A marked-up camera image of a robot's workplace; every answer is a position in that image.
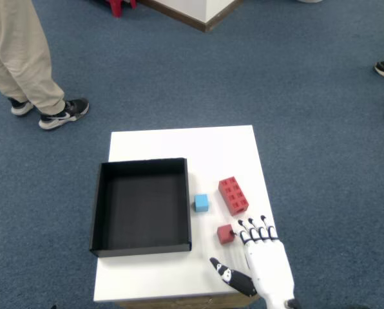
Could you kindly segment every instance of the white robotic hand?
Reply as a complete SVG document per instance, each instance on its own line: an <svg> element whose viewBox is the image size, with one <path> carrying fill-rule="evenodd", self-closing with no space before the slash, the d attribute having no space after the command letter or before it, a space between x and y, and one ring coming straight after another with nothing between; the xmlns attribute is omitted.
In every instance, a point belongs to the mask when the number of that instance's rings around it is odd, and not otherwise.
<svg viewBox="0 0 384 309"><path fill-rule="evenodd" d="M242 226L238 235L245 246L252 278L227 268L212 257L211 262L224 282L247 296L258 292L268 309L300 309L299 302L294 299L294 279L288 257L275 227L265 216L260 220L249 218L238 222Z"/></svg>

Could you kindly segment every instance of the red chair leg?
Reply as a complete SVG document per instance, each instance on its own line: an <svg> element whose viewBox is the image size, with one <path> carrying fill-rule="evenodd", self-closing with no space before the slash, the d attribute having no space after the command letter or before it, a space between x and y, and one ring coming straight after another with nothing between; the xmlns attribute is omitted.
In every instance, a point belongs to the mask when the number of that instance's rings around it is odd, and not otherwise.
<svg viewBox="0 0 384 309"><path fill-rule="evenodd" d="M109 2L113 16L122 16L122 0L109 0Z"/></svg>

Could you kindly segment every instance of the white wall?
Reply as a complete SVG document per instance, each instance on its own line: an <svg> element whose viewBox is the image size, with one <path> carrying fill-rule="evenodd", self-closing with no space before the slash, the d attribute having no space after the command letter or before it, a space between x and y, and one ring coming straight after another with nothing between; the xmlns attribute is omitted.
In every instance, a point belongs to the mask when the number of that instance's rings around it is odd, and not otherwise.
<svg viewBox="0 0 384 309"><path fill-rule="evenodd" d="M206 22L206 3L212 0L156 0L185 15Z"/></svg>
<svg viewBox="0 0 384 309"><path fill-rule="evenodd" d="M207 0L206 1L206 20L212 19L217 13L230 5L234 0Z"/></svg>
<svg viewBox="0 0 384 309"><path fill-rule="evenodd" d="M234 0L155 0L185 15L208 22Z"/></svg>

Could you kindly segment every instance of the red cube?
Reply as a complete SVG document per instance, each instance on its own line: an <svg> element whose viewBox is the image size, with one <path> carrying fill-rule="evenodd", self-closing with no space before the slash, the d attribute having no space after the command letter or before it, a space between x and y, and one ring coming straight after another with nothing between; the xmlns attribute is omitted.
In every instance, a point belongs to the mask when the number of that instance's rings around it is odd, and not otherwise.
<svg viewBox="0 0 384 309"><path fill-rule="evenodd" d="M221 180L218 189L232 216L248 209L249 203L235 177Z"/></svg>
<svg viewBox="0 0 384 309"><path fill-rule="evenodd" d="M216 233L218 234L219 242L221 244L230 243L235 239L235 234L233 233L232 225L230 224L219 227Z"/></svg>

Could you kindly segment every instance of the black box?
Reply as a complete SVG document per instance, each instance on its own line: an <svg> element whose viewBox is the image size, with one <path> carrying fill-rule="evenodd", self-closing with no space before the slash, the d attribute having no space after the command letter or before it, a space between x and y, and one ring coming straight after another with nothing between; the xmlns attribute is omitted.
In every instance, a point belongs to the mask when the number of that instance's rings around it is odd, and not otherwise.
<svg viewBox="0 0 384 309"><path fill-rule="evenodd" d="M185 158L101 164L93 211L93 254L103 258L191 248Z"/></svg>

